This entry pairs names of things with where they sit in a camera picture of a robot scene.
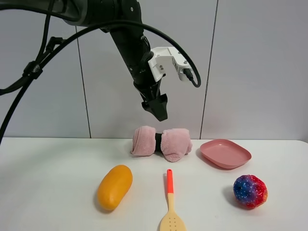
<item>black band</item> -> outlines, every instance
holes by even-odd
[[[155,140],[156,140],[155,151],[156,152],[162,152],[162,150],[160,148],[160,144],[162,142],[162,134],[155,133]]]

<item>colorful ball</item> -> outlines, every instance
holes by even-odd
[[[254,175],[242,175],[236,179],[233,191],[236,200],[247,208],[256,208],[268,198],[265,183]]]

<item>pink plate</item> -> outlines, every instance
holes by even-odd
[[[229,140],[213,140],[200,147],[202,155],[222,168],[236,168],[251,159],[251,154],[245,148]]]

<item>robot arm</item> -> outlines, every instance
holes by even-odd
[[[50,0],[0,0],[0,5],[15,4],[47,10]],[[74,20],[73,26],[90,26],[112,20],[130,20],[142,23],[141,8],[137,0],[55,0],[53,12]],[[180,80],[193,77],[191,67],[174,47],[151,50],[143,28],[135,26],[105,27],[110,33],[140,93],[145,111],[152,113],[159,121],[167,119],[167,96],[161,95],[160,83],[166,75],[166,62],[173,63]]]

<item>pink towel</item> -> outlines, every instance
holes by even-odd
[[[187,129],[175,128],[157,134],[154,128],[143,126],[135,130],[131,153],[137,156],[150,156],[155,151],[161,151],[167,161],[176,162],[188,154],[192,146]]]

